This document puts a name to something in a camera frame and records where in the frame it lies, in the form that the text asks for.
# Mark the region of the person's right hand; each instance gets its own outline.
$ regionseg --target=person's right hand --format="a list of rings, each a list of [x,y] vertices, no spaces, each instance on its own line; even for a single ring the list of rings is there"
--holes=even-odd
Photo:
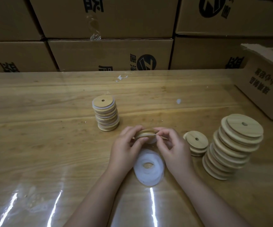
[[[165,159],[165,163],[172,175],[178,179],[180,175],[195,174],[186,140],[174,130],[164,127],[155,127],[157,132],[157,147]]]

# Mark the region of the cardboard box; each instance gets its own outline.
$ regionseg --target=cardboard box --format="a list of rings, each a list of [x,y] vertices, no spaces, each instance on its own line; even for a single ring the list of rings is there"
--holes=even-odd
[[[273,119],[273,49],[242,44],[251,57],[243,75],[234,76],[235,85]]]
[[[0,72],[55,72],[45,42],[0,42]]]
[[[30,0],[47,38],[171,38],[178,0]]]
[[[0,0],[0,41],[39,41],[41,38],[26,0]]]
[[[61,71],[167,70],[172,39],[52,40]]]
[[[176,33],[273,36],[273,0],[182,0]]]
[[[176,37],[170,69],[243,68],[249,54],[241,48],[242,43],[273,47],[273,39]]]

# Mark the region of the person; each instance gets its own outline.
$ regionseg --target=person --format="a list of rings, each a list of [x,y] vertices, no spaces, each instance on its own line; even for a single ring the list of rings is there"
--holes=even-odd
[[[117,190],[132,169],[148,140],[143,137],[132,145],[136,132],[145,129],[138,125],[126,127],[116,138],[110,152],[108,167],[74,211],[64,227],[106,226]],[[173,129],[157,127],[157,147],[165,163],[183,191],[189,197],[206,227],[250,226],[232,207],[197,176],[189,144]]]

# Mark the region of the short stack of wooden lids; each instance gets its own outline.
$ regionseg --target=short stack of wooden lids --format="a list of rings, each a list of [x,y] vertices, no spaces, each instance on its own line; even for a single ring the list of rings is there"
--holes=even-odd
[[[263,133],[263,127],[248,116],[231,114],[223,118],[203,157],[207,173],[219,180],[232,177],[249,161],[250,154],[259,148]]]
[[[116,102],[110,95],[98,96],[92,101],[98,127],[102,131],[112,131],[119,125]]]
[[[208,139],[199,131],[189,131],[184,134],[183,138],[190,144],[191,155],[201,157],[208,150]]]
[[[135,139],[135,141],[137,141],[139,138],[148,137],[149,140],[146,143],[152,144],[157,141],[156,133],[157,133],[157,130],[155,130],[153,128],[152,129],[144,129],[144,130],[137,132],[134,136],[134,139]]]

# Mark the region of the table surface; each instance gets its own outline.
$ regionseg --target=table surface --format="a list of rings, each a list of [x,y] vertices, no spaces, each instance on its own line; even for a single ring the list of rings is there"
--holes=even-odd
[[[212,178],[194,157],[196,171],[253,226],[273,226],[273,121],[233,85],[230,77],[242,72],[0,73],[0,226],[62,226],[106,169],[112,142],[126,126],[197,130],[211,141],[232,113],[263,126],[261,147],[228,181]],[[111,132],[98,129],[91,107],[103,94],[118,106],[120,126]],[[152,188],[131,171],[108,225],[203,226],[167,170]]]

